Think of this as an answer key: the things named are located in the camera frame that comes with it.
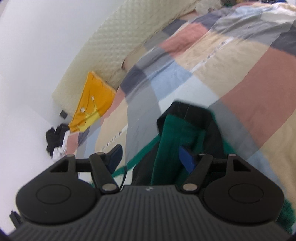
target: yellow cloth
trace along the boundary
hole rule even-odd
[[[71,132],[85,131],[110,108],[116,91],[107,85],[95,72],[89,72],[82,95],[69,123]]]

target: white wall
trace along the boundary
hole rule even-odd
[[[123,1],[8,1],[0,18],[0,227],[5,232],[13,229],[8,215],[17,190],[52,163],[45,132],[62,122],[52,92],[83,44]]]

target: checkered blanket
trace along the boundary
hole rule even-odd
[[[119,167],[154,137],[174,100],[209,108],[236,153],[296,209],[296,7],[240,5],[187,22],[128,72],[107,113],[73,133],[85,158],[123,146]]]

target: cream quilted pad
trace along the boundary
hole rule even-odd
[[[175,18],[192,11],[198,0],[127,0],[90,37],[53,92],[54,100],[73,115],[89,71],[117,89],[125,57]]]

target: ribbed gray surface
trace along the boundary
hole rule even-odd
[[[275,223],[241,227],[210,215],[198,197],[175,186],[125,186],[105,195],[85,217],[60,226],[25,223],[10,235],[15,241],[283,241],[289,234]]]

